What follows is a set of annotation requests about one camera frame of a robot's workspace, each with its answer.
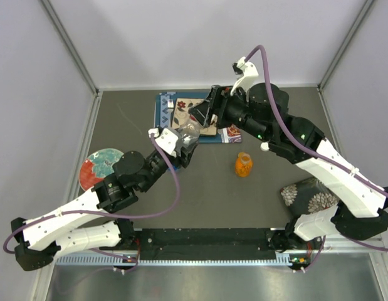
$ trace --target metal beam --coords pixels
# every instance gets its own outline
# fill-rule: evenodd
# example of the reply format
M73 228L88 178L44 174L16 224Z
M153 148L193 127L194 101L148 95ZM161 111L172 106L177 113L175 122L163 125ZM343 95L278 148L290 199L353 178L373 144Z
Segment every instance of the metal beam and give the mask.
M375 4L375 0L366 0L364 5L362 6L358 16L356 17L354 23L352 24L349 32L345 36L343 43L341 44L340 48L336 52L332 62L330 63L329 67L327 68L327 71L325 75L323 76L320 84L318 85L318 88L320 90L323 90L329 79L331 78L334 70L336 69L338 63L340 62L341 58L343 57L345 51L349 47L349 44L351 43L352 39L354 38L355 34L358 32L361 24L364 22L365 18L368 16L368 14L371 12L373 5Z
M53 5L51 5L50 0L39 0L39 2L41 3L44 11L47 13L50 21L53 23L53 26L55 27L55 30L58 32L61 40L64 42L64 45L66 46L68 53L71 55L71 58L73 59L76 67L80 71L84 81L87 83L92 93L97 94L98 88L95 86L95 83L93 82L92 77L88 73L87 68L82 62L80 55L76 51L73 42L68 36L68 33L66 32L66 29L61 23L55 9L53 8Z

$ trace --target gray floor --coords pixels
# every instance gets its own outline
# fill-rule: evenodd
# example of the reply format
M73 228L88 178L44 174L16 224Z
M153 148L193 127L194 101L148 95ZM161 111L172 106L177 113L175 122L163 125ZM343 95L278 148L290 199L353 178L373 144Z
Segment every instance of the gray floor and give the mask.
M310 119L331 139L316 88L287 88L290 113ZM112 147L149 155L147 136L153 127L155 97L160 91L105 92L93 132L90 153ZM239 152L254 162L249 177L239 178L234 163ZM255 138L243 134L240 144L200 144L187 169L180 170L181 202L167 216L135 221L138 228L269 228L284 226L290 215L279 189L309 175L273 153L260 151ZM175 187L163 175L128 214L158 212L171 204Z
M368 254L323 254L306 274L272 267L138 267L121 276L98 267L56 267L46 301L383 301ZM53 282L60 279L59 295Z

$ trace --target orange pill bottle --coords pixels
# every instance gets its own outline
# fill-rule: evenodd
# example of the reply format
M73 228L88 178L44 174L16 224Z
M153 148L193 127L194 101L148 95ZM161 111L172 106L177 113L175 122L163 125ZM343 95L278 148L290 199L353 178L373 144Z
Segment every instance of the orange pill bottle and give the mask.
M246 152L240 152L236 161L236 174L240 177L246 177L249 175L252 169L251 156Z

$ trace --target book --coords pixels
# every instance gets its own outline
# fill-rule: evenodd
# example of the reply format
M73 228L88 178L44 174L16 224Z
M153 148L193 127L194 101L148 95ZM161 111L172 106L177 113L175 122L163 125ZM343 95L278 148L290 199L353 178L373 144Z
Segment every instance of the book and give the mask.
M174 111L178 111L177 99L183 101L186 106L187 103L199 103L202 99L206 98L208 95L207 92L162 92L156 97L155 105L155 116L154 116L154 127L172 127L173 123L176 123L174 120ZM174 108L169 109L167 107L167 102L172 100L174 103ZM177 122L180 123L181 117L177 118ZM241 143L242 136L239 128L234 125L231 127L226 127L224 129L219 129L215 133L208 132L208 129L205 129L207 135L202 135L199 137L199 143Z

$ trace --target white wall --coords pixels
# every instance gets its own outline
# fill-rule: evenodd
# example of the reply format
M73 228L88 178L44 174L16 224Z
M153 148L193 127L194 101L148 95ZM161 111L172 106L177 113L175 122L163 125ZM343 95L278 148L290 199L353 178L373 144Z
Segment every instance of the white wall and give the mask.
M260 43L274 83L319 83L364 0L51 2L96 85L128 89L231 84Z
M12 219L64 201L91 103L39 2L0 1L0 301L28 299L35 272L2 244Z
M388 186L388 0L376 1L325 96L349 161ZM388 246L388 232L383 237Z

